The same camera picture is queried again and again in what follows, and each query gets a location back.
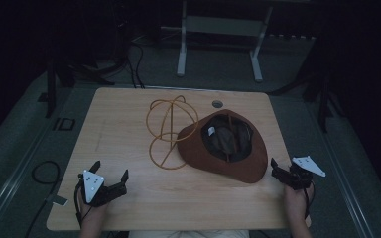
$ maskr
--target hand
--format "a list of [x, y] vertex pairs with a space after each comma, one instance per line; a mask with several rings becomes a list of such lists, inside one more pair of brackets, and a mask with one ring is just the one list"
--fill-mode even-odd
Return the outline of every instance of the hand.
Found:
[[82, 218], [81, 231], [79, 233], [79, 237], [99, 237], [109, 203], [99, 207], [91, 207], [85, 204], [82, 199], [81, 188], [78, 190], [78, 201]]
[[[307, 188], [307, 194], [309, 199], [312, 199], [314, 194], [313, 185]], [[294, 238], [312, 237], [305, 221], [306, 206], [307, 198], [305, 192], [302, 189], [293, 190], [291, 187], [285, 185], [284, 207]]]

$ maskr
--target cable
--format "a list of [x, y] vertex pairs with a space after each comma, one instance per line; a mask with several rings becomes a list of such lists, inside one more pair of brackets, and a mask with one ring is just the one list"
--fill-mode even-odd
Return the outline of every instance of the cable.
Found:
[[[76, 1], [76, 5], [80, 9], [81, 23], [83, 25], [83, 28], [86, 31], [87, 39], [90, 43], [92, 43], [93, 40], [92, 40], [91, 34], [90, 34], [91, 30], [89, 29], [88, 23], [85, 19], [84, 6], [79, 1]], [[113, 3], [113, 1], [109, 1], [106, 6], [110, 9], [110, 12], [112, 15], [112, 20], [113, 20], [113, 27], [115, 30], [114, 44], [112, 47], [113, 51], [109, 56], [109, 60], [113, 60], [114, 65], [111, 65], [111, 66], [108, 66], [108, 67], [102, 68], [102, 69], [90, 69], [85, 65], [78, 65], [78, 63], [75, 63], [72, 60], [69, 60], [68, 64], [73, 64], [74, 70], [76, 70], [80, 74], [88, 77], [89, 79], [92, 79], [93, 81], [96, 81], [96, 82], [101, 83], [101, 84], [114, 85], [115, 84], [114, 82], [106, 81], [104, 78], [102, 78], [102, 76], [104, 74], [108, 74], [108, 73], [112, 73], [112, 75], [110, 75], [110, 76], [113, 76], [113, 75], [119, 73], [120, 71], [123, 70], [125, 64], [127, 63], [127, 59], [123, 58], [123, 56], [118, 56], [118, 55], [121, 54], [119, 51], [119, 48], [124, 47], [124, 46], [122, 46], [122, 43], [123, 42], [130, 43], [130, 39], [129, 39], [127, 29], [129, 28], [129, 25], [131, 24], [129, 19], [132, 19], [133, 16], [128, 16], [128, 17], [124, 18], [121, 14], [116, 14], [116, 12], [121, 12], [125, 9], [125, 6], [123, 5], [123, 3], [117, 3], [117, 2]], [[119, 33], [120, 28], [126, 29], [125, 33]], [[93, 50], [91, 50], [91, 53], [95, 57], [95, 52]]]
[[133, 47], [136, 47], [140, 50], [141, 54], [138, 58], [138, 62], [137, 62], [137, 65], [135, 66], [135, 70], [133, 69], [133, 66], [132, 66], [132, 63], [131, 63], [131, 60], [129, 59], [129, 57], [127, 57], [126, 59], [126, 63], [129, 65], [129, 69], [131, 70], [131, 79], [132, 79], [132, 84], [134, 85], [135, 88], [137, 88], [137, 85], [136, 85], [136, 82], [135, 82], [135, 76], [136, 76], [136, 79], [138, 81], [138, 83], [140, 84], [140, 87], [145, 89], [145, 85], [144, 83], [142, 82], [140, 76], [139, 76], [139, 73], [138, 73], [138, 69], [139, 69], [139, 65], [141, 64], [141, 60], [144, 56], [144, 50], [137, 44], [135, 43], [131, 43], [131, 46]]
[[[300, 182], [301, 187], [303, 187], [302, 178], [300, 177], [299, 174], [297, 174], [297, 176], [299, 178], [299, 182]], [[309, 208], [311, 207], [312, 203], [314, 202], [314, 198], [315, 198], [315, 183], [312, 180], [311, 180], [311, 184], [314, 187], [314, 191], [313, 191], [313, 194], [312, 194], [312, 199], [309, 198], [308, 191], [306, 190], [305, 187], [303, 187], [303, 193], [305, 194], [305, 197], [306, 197], [305, 218], [308, 217], [308, 215], [309, 215]]]
[[309, 206], [311, 206], [312, 203], [314, 203], [314, 199], [315, 199], [315, 196], [317, 194], [317, 188], [315, 187], [315, 183], [313, 181], [311, 181], [311, 184], [314, 187], [314, 193], [312, 194], [312, 198], [311, 198], [311, 202], [310, 202]]
[[[36, 170], [45, 165], [45, 164], [52, 164], [56, 167], [57, 169], [57, 175], [56, 175], [56, 178], [52, 181], [42, 181], [42, 180], [39, 180], [36, 176]], [[61, 181], [61, 178], [60, 178], [60, 175], [61, 175], [61, 169], [59, 167], [59, 165], [53, 161], [44, 161], [44, 162], [41, 162], [39, 163], [38, 165], [36, 165], [33, 170], [32, 170], [32, 178], [33, 178], [33, 181], [39, 183], [39, 184], [51, 184], [52, 185], [52, 188], [51, 190], [49, 191], [49, 194], [48, 194], [48, 197], [54, 192], [57, 184]], [[30, 236], [30, 232], [33, 228], [33, 225], [36, 223], [36, 220], [37, 218], [39, 217], [40, 213], [42, 212], [43, 208], [45, 207], [46, 203], [48, 202], [47, 199], [45, 199], [43, 202], [42, 202], [42, 205], [40, 206], [39, 210], [37, 211], [36, 215], [34, 216], [32, 222], [30, 223], [30, 226], [29, 226], [29, 229], [27, 230], [26, 232], [26, 235], [25, 237], [28, 238]]]
[[78, 184], [75, 186], [75, 191], [73, 192], [73, 201], [75, 204], [75, 211], [76, 211], [75, 215], [76, 215], [76, 219], [78, 220], [79, 226], [82, 226], [82, 220], [85, 218], [85, 216], [88, 215], [88, 213], [91, 211], [91, 208], [92, 208], [92, 206], [90, 206], [87, 212], [85, 213], [85, 215], [82, 217], [81, 209], [78, 204], [78, 191], [81, 188], [82, 184], [83, 184], [83, 178], [80, 177]]

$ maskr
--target table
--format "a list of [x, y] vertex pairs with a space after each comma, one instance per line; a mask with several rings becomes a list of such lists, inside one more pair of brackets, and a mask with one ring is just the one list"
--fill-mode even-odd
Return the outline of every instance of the table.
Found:
[[[270, 167], [260, 181], [248, 184], [190, 166], [163, 170], [150, 160], [149, 146], [154, 138], [146, 126], [150, 104], [179, 95], [195, 108], [199, 119], [220, 110], [212, 102], [221, 101], [221, 109], [239, 113], [256, 126], [269, 159], [274, 158], [283, 167], [290, 163], [273, 108], [264, 93], [100, 88], [90, 105], [58, 195], [72, 199], [77, 175], [99, 160], [101, 168], [97, 173], [105, 177], [105, 185], [120, 182], [124, 171], [129, 170], [128, 193], [110, 203], [104, 230], [286, 227], [283, 186], [271, 176]], [[159, 109], [148, 117], [150, 128], [160, 126], [160, 116], [165, 111]], [[174, 116], [173, 131], [191, 122], [180, 110]], [[153, 155], [157, 157], [168, 148], [155, 143]], [[180, 160], [176, 150], [170, 157], [172, 163]], [[78, 230], [73, 201], [66, 206], [54, 205], [47, 226], [51, 230]]]

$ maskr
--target white metal frame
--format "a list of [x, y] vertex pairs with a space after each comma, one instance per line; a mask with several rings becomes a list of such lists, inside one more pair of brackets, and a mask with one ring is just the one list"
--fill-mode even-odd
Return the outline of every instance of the white metal frame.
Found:
[[263, 77], [258, 61], [258, 55], [262, 42], [265, 38], [265, 32], [268, 27], [272, 10], [273, 7], [268, 8], [264, 21], [189, 16], [187, 14], [187, 0], [183, 0], [182, 38], [177, 75], [185, 75], [187, 62], [187, 32], [228, 34], [238, 36], [252, 36], [258, 38], [256, 46], [253, 48], [253, 50], [250, 51], [249, 55], [252, 62], [255, 81], [261, 82]]

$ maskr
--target hat crown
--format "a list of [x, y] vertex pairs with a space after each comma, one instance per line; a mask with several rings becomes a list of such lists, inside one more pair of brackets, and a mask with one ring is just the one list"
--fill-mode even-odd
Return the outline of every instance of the hat crown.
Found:
[[253, 130], [244, 121], [229, 114], [212, 117], [202, 128], [201, 136], [206, 149], [226, 162], [238, 162], [252, 152]]

